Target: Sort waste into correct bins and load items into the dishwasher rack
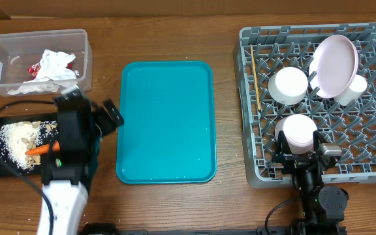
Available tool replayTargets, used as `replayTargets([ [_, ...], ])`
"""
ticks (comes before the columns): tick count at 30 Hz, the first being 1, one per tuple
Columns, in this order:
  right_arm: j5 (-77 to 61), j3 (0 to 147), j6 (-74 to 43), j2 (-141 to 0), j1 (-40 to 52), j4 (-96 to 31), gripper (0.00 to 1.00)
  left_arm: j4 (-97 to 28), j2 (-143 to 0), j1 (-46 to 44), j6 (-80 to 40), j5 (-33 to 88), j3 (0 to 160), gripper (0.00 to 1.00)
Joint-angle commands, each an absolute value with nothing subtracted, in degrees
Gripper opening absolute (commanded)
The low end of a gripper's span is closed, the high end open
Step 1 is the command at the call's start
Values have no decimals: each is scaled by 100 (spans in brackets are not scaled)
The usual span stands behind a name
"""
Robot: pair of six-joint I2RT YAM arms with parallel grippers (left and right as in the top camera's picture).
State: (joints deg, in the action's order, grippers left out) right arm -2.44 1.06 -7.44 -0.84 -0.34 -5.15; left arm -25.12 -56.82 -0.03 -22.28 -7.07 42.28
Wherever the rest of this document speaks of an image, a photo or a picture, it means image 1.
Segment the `orange carrot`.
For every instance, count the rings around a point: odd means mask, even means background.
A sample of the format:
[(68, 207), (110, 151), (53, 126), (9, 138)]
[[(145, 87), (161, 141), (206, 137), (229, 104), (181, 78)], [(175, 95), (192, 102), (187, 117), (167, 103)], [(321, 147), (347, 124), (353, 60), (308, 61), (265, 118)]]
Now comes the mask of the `orange carrot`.
[(59, 142), (56, 141), (52, 145), (46, 144), (46, 145), (43, 145), (43, 146), (40, 146), (40, 147), (31, 149), (31, 150), (28, 150), (27, 152), (25, 152), (25, 154), (26, 155), (41, 155), (41, 154), (45, 154), (45, 153), (49, 152), (50, 146), (52, 147), (52, 151), (59, 151), (60, 150)]

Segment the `pale green bowl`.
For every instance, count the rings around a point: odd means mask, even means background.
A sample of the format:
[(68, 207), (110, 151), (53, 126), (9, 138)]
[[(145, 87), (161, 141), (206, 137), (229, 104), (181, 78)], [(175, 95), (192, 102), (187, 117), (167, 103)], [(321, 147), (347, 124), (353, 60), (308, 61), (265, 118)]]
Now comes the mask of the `pale green bowl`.
[(296, 67), (285, 67), (268, 82), (268, 91), (278, 103), (293, 105), (304, 99), (308, 87), (306, 74)]

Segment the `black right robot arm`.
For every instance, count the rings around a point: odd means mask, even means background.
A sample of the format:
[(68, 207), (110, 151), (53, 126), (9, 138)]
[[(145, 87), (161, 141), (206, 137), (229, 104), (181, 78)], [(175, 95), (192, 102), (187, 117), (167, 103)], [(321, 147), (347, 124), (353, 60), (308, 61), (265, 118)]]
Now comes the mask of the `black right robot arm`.
[(334, 167), (341, 157), (341, 148), (327, 142), (319, 131), (313, 132), (313, 151), (301, 155), (292, 153), (284, 132), (279, 132), (272, 162), (281, 163), (281, 172), (292, 176), (292, 185), (298, 191), (298, 196), (278, 204), (268, 213), (264, 224), (267, 234), (272, 232), (268, 221), (273, 212), (297, 200), (302, 203), (304, 217), (293, 220), (288, 227), (277, 229), (279, 233), (347, 233), (346, 228), (340, 227), (339, 223), (344, 220), (349, 194), (342, 188), (326, 186), (322, 180), (322, 173)]

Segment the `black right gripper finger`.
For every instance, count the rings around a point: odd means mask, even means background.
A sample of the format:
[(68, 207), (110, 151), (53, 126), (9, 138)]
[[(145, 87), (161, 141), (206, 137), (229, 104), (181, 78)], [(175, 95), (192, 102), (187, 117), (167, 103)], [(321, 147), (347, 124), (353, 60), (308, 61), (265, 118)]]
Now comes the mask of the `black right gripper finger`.
[(327, 141), (319, 131), (313, 132), (313, 151), (315, 153), (324, 153), (324, 147)]
[(277, 136), (277, 147), (275, 149), (275, 157), (283, 157), (289, 154), (289, 143), (284, 131), (279, 131)]

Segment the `pink bowl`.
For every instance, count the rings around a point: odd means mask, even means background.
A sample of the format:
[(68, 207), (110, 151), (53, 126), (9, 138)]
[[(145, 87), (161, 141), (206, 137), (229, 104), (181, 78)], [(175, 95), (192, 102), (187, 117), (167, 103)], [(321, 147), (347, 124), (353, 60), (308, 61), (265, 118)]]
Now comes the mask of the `pink bowl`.
[(293, 154), (307, 153), (313, 149), (313, 132), (317, 130), (315, 122), (302, 114), (294, 114), (281, 119), (275, 127), (275, 139), (280, 131), (284, 135)]

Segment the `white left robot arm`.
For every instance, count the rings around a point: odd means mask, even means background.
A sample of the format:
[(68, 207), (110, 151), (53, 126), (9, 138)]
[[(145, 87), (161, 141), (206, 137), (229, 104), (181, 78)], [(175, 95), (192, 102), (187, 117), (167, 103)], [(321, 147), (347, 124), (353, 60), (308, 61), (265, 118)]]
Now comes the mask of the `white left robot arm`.
[(38, 234), (77, 234), (91, 183), (97, 171), (104, 136), (124, 124), (114, 103), (90, 101), (78, 85), (54, 98), (58, 135), (42, 164), (42, 208)]

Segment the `teal serving tray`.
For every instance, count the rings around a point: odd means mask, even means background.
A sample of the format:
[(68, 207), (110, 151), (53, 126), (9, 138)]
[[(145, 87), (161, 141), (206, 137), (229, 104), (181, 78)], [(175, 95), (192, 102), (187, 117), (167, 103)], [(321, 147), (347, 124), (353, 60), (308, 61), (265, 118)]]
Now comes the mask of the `teal serving tray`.
[(213, 72), (203, 61), (128, 64), (116, 174), (126, 184), (205, 183), (217, 172)]

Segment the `red snack wrapper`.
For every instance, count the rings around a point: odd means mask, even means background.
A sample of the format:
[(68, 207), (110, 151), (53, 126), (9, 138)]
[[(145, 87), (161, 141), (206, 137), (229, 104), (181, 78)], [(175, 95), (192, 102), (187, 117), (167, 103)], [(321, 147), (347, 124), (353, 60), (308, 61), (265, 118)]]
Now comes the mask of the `red snack wrapper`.
[(40, 69), (41, 69), (40, 63), (36, 63), (28, 68), (28, 72), (33, 78), (36, 78)]

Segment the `white cup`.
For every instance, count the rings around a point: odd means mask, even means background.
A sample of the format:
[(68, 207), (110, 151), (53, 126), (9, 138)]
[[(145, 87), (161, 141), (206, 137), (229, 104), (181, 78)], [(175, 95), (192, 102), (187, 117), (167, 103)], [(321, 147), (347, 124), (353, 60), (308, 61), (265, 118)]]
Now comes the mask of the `white cup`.
[(360, 75), (356, 75), (348, 88), (334, 97), (334, 100), (342, 106), (354, 103), (367, 89), (367, 80)]

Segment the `rice and peanut scraps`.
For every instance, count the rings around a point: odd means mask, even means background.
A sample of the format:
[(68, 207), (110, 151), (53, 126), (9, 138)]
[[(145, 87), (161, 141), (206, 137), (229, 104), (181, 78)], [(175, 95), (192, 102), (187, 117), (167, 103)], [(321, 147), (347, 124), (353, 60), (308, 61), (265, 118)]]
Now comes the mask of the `rice and peanut scraps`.
[(0, 130), (0, 158), (18, 170), (30, 171), (42, 163), (42, 154), (26, 152), (48, 144), (57, 136), (56, 121), (21, 121), (3, 125)]

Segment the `large pink plate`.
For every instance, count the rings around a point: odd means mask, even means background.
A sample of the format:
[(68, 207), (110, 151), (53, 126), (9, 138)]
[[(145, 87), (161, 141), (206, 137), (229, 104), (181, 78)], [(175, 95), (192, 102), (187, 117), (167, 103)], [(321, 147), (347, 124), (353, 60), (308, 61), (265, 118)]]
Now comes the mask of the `large pink plate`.
[(319, 88), (317, 96), (330, 99), (345, 91), (358, 70), (358, 52), (355, 45), (343, 35), (324, 39), (314, 51), (309, 66), (312, 89)]

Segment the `wooden chopstick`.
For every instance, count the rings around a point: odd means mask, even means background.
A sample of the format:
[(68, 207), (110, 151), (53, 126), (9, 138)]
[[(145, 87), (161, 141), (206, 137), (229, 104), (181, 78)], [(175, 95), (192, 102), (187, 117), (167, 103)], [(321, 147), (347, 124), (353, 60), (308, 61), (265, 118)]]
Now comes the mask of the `wooden chopstick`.
[(260, 105), (260, 97), (259, 97), (259, 86), (258, 86), (258, 80), (257, 80), (253, 45), (251, 44), (249, 47), (250, 47), (250, 54), (251, 54), (251, 64), (252, 64), (252, 69), (253, 69), (253, 79), (254, 79), (255, 97), (257, 101), (257, 110), (260, 111), (261, 105)]

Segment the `white napkin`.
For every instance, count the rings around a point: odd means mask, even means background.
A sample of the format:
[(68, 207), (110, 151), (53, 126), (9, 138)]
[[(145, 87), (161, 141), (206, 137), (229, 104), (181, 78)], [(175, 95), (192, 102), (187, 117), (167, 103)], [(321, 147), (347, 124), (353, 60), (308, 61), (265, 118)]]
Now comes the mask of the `white napkin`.
[(63, 82), (75, 80), (76, 73), (71, 69), (76, 56), (65, 52), (45, 50), (39, 63), (41, 69), (36, 78), (26, 81), (18, 89), (11, 89), (8, 95), (28, 93), (57, 92), (61, 86), (74, 85), (75, 82)]

